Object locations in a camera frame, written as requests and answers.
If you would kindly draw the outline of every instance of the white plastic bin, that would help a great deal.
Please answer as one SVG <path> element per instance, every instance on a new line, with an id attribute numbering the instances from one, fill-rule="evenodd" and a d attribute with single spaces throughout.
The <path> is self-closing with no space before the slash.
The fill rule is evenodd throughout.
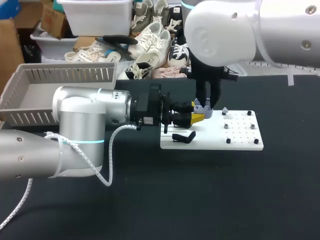
<path id="1" fill-rule="evenodd" d="M 57 0 L 75 36 L 130 33 L 132 0 Z"/>
<path id="2" fill-rule="evenodd" d="M 62 38 L 59 40 L 54 37 L 41 37 L 40 34 L 41 31 L 35 30 L 30 38 L 36 41 L 46 59 L 64 60 L 65 53 L 73 52 L 73 47 L 78 40 L 78 38 Z"/>

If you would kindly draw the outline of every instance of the black table surface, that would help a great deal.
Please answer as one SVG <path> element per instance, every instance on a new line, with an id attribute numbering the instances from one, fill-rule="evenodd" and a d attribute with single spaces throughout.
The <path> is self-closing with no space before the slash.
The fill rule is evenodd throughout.
<path id="1" fill-rule="evenodd" d="M 195 95 L 192 80 L 155 83 L 177 101 Z M 111 187 L 96 176 L 35 179 L 0 240 L 320 239 L 320 80 L 294 83 L 260 76 L 222 84 L 216 109 L 254 110 L 262 151 L 163 150 L 159 128 L 124 130 Z M 118 81 L 116 89 L 137 95 L 149 82 Z M 0 222 L 26 184 L 0 181 Z"/>

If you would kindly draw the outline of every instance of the yellow object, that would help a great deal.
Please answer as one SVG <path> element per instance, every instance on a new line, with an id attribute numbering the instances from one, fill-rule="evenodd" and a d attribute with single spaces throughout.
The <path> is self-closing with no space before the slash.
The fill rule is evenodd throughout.
<path id="1" fill-rule="evenodd" d="M 192 125 L 192 124 L 201 122 L 204 119 L 205 119 L 205 115 L 204 114 L 192 113 L 190 124 Z"/>

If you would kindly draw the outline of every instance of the white coiled cable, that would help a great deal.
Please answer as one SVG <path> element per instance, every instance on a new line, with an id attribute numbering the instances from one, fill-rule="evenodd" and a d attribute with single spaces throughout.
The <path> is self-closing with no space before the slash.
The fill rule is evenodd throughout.
<path id="1" fill-rule="evenodd" d="M 30 192 L 30 189 L 31 189 L 31 186 L 32 186 L 32 182 L 33 182 L 33 179 L 32 178 L 29 178 L 28 179 L 28 184 L 26 185 L 26 190 L 23 194 L 23 197 L 21 198 L 20 202 L 18 203 L 18 205 L 15 207 L 15 209 L 10 213 L 10 215 L 3 221 L 3 223 L 1 223 L 0 225 L 0 231 L 5 227 L 5 225 L 7 225 L 7 223 L 17 214 L 17 212 L 19 211 L 19 209 L 22 207 L 22 205 L 25 203 L 28 195 L 29 195 L 29 192 Z"/>
<path id="2" fill-rule="evenodd" d="M 250 61 L 250 62 L 245 62 L 244 64 L 251 66 L 251 67 L 264 67 L 264 68 L 273 67 L 271 64 L 269 64 L 265 61 Z M 302 70 L 302 71 L 306 71 L 312 75 L 320 76 L 320 68 L 282 64 L 282 63 L 280 63 L 279 65 L 282 67 L 282 69 Z"/>
<path id="3" fill-rule="evenodd" d="M 100 181 L 106 185 L 107 187 L 109 187 L 112 184 L 112 179 L 113 179 L 113 158 L 112 158 L 112 149 L 113 149 L 113 143 L 114 143 L 114 139 L 117 135 L 117 133 L 119 133 L 121 130 L 124 129 L 132 129 L 132 130 L 137 130 L 137 126 L 135 125 L 123 125 L 118 127 L 111 135 L 110 137 L 110 141 L 109 141 L 109 149 L 108 149 L 108 156 L 109 156 L 109 181 L 105 180 L 105 178 L 100 174 L 100 172 L 98 172 L 98 170 L 96 169 L 96 167 L 93 165 L 93 163 L 89 160 L 89 158 L 85 155 L 85 153 L 78 147 L 77 144 L 73 143 L 70 139 L 61 136 L 57 133 L 51 133 L 48 134 L 45 138 L 46 139 L 60 139 L 64 142 L 66 142 L 67 144 L 70 145 L 70 147 L 72 147 L 77 153 L 79 153 L 81 155 L 81 157 L 86 161 L 86 163 L 90 166 L 90 168 L 94 171 L 95 175 L 100 179 Z M 10 215 L 3 221 L 3 223 L 1 223 L 0 225 L 0 231 L 5 227 L 5 225 L 7 225 L 7 223 L 17 214 L 17 212 L 19 211 L 19 209 L 22 207 L 22 205 L 25 203 L 29 192 L 31 190 L 31 186 L 32 186 L 32 182 L 33 179 L 29 178 L 28 179 L 28 184 L 26 186 L 26 190 L 25 193 L 22 197 L 22 199 L 20 200 L 19 204 L 15 207 L 15 209 L 10 213 Z"/>

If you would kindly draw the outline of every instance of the gray basket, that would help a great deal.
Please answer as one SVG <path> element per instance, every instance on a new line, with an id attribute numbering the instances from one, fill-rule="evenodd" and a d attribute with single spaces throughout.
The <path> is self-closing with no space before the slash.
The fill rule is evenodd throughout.
<path id="1" fill-rule="evenodd" d="M 52 113 L 60 86 L 114 89 L 113 62 L 21 64 L 0 97 L 0 116 L 11 126 L 57 125 Z"/>

